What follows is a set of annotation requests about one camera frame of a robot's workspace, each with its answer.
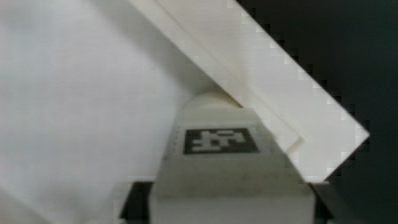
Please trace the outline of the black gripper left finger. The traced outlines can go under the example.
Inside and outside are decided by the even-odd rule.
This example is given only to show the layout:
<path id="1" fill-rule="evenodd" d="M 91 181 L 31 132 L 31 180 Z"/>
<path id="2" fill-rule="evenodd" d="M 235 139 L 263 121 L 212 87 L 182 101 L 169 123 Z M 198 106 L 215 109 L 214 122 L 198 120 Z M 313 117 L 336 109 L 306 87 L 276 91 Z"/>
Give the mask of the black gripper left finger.
<path id="1" fill-rule="evenodd" d="M 153 183 L 137 181 L 132 184 L 119 218 L 125 224 L 150 224 L 150 193 Z"/>

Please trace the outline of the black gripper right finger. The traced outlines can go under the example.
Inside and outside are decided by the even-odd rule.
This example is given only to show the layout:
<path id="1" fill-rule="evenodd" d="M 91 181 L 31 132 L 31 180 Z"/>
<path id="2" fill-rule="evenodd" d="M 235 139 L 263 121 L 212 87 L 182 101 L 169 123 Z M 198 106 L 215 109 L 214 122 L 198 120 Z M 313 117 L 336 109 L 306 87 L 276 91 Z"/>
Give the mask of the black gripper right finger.
<path id="1" fill-rule="evenodd" d="M 311 184 L 317 203 L 313 224 L 363 224 L 329 182 Z"/>

